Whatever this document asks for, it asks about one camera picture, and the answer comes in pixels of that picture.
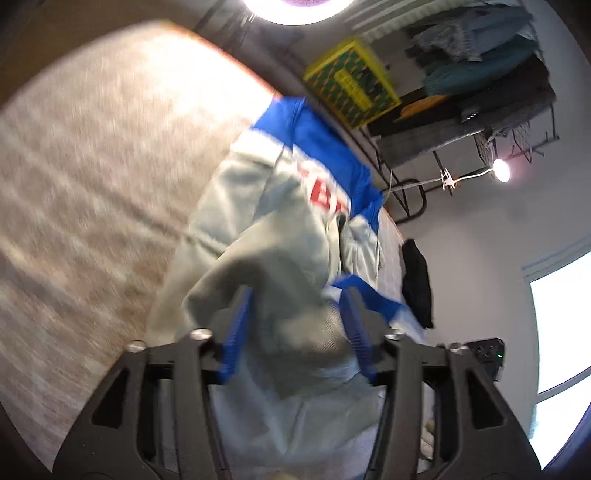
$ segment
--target light bulb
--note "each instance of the light bulb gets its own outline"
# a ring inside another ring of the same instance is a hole
[[[497,158],[495,162],[492,164],[492,169],[495,172],[495,177],[499,181],[506,183],[510,180],[511,169],[509,168],[509,164],[505,160]]]
[[[336,15],[353,0],[243,0],[257,17],[282,25],[307,25]]]

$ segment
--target ceiling light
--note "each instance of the ceiling light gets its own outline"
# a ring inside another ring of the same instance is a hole
[[[336,15],[353,0],[243,0],[257,17],[282,25],[307,25]]]

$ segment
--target yellow crate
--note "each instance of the yellow crate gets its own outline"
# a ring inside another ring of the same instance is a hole
[[[304,81],[349,128],[366,125],[400,105],[379,60],[357,38],[310,65]]]

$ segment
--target orange item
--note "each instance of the orange item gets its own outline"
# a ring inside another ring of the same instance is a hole
[[[400,110],[400,119],[408,118],[416,115],[419,112],[430,109],[432,106],[439,105],[444,100],[447,100],[449,95],[433,95],[431,97],[417,100],[416,102],[408,104],[402,110]]]

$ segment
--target white fabric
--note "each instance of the white fabric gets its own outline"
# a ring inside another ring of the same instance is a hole
[[[318,181],[333,192],[329,205],[314,197]],[[383,390],[358,374],[340,317],[322,298],[341,273],[377,284],[377,235],[348,211],[322,164],[246,131],[191,217],[150,314],[146,341],[170,343],[203,325],[236,284],[255,286],[238,372],[211,389],[237,480],[278,469],[348,479],[367,467]]]

